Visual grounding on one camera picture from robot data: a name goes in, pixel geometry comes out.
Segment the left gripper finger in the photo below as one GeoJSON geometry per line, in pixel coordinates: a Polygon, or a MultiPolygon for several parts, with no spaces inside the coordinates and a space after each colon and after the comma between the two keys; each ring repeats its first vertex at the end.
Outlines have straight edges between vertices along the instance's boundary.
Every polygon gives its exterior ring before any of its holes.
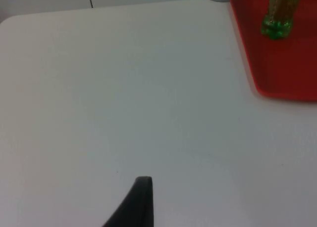
{"type": "Polygon", "coordinates": [[[137,177],[103,227],[154,227],[153,180],[137,177]]]}

